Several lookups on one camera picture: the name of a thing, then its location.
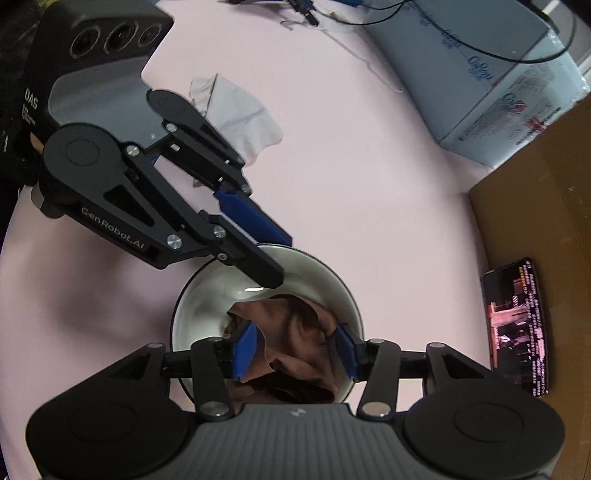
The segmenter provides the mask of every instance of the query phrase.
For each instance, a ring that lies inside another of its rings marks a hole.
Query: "table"
[[[262,7],[160,5],[176,24],[145,80],[188,95],[193,77],[220,73],[268,107],[285,138],[245,170],[253,198],[343,278],[366,338],[403,349],[437,340],[488,364],[484,265],[464,194],[487,169],[433,142],[360,36],[339,34],[382,80],[323,33],[290,31]],[[191,205],[215,212],[207,189],[157,166]],[[204,261],[158,271],[69,218],[45,218],[28,193],[0,255],[0,442],[12,480],[38,478],[24,436],[33,411],[134,349],[167,342],[175,300]],[[189,407],[176,382],[172,396]],[[419,383],[404,381],[399,408],[419,397]]]

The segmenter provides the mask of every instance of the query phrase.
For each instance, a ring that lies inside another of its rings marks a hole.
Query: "black cable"
[[[394,13],[392,13],[391,15],[388,15],[387,17],[381,19],[381,20],[376,20],[373,22],[365,22],[365,23],[353,23],[353,22],[347,22],[346,20],[339,20],[338,18],[333,17],[332,15],[329,14],[325,14],[324,12],[319,11],[318,9],[316,9],[316,7],[314,7],[314,11],[318,12],[320,15],[322,15],[323,17],[326,18],[330,18],[331,20],[334,20],[335,22],[338,22],[340,24],[343,25],[375,25],[378,23],[382,23],[385,22],[386,20],[390,20],[394,15],[396,15],[398,12],[400,12],[400,9],[402,8],[402,6],[408,2],[410,2],[412,0],[404,0],[403,2],[400,2],[399,4],[393,5],[393,7],[398,5],[398,8],[394,11]]]
[[[417,10],[419,11],[419,13],[421,14],[421,16],[427,20],[432,26],[434,26],[436,29],[438,29],[442,34],[444,34],[447,38],[451,38],[453,41],[458,42],[461,45],[464,45],[465,47],[471,48],[472,50],[477,51],[478,53],[482,53],[483,55],[488,55],[489,57],[492,57],[494,59],[497,60],[503,60],[503,61],[509,61],[511,63],[516,63],[516,64],[537,64],[537,63],[545,63],[547,61],[551,61],[551,60],[555,60],[558,57],[562,56],[564,53],[566,53],[570,46],[573,44],[573,40],[574,40],[574,34],[577,31],[577,17],[574,14],[574,12],[572,12],[573,14],[573,29],[570,33],[570,38],[569,41],[567,42],[567,44],[564,46],[564,48],[562,48],[560,51],[549,55],[547,57],[542,57],[540,59],[535,59],[535,60],[518,60],[518,59],[510,59],[509,57],[504,57],[502,55],[497,55],[495,53],[491,53],[485,50],[481,50],[479,48],[476,48],[472,45],[470,45],[469,43],[466,43],[462,40],[460,40],[459,38],[457,38],[455,35],[452,35],[451,33],[449,33],[448,31],[444,30],[443,28],[441,28],[438,23],[435,22],[435,20],[433,20],[432,18],[430,18],[425,12],[424,10],[417,5],[416,1],[412,0],[412,2],[414,3],[415,7],[417,8]]]
[[[390,10],[391,8],[402,5],[404,2],[398,2],[397,4],[388,5],[387,7],[372,7],[371,5],[361,4],[362,7],[369,8],[370,10]]]

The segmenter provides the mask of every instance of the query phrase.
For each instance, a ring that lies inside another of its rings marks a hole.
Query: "tissue package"
[[[426,16],[437,19],[446,32]],[[514,0],[409,2],[390,20],[366,29],[435,140],[493,168],[589,91],[568,53],[544,63],[520,64],[479,53],[452,38],[512,59],[534,60],[560,51],[563,45],[554,31]]]

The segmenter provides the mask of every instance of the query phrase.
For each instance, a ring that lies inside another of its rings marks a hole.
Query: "crumpled cloth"
[[[239,412],[245,403],[332,403],[337,386],[327,338],[337,328],[322,305],[295,295],[240,301],[228,311],[229,337],[245,320],[259,328],[257,350],[245,378],[226,380]]]
[[[283,139],[283,130],[254,96],[219,74],[210,79],[195,77],[189,98],[230,143],[246,165],[267,147]]]

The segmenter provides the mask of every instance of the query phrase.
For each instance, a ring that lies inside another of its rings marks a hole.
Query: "brown cardboard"
[[[491,269],[533,259],[550,392],[566,443],[555,480],[591,480],[591,96],[469,192]]]

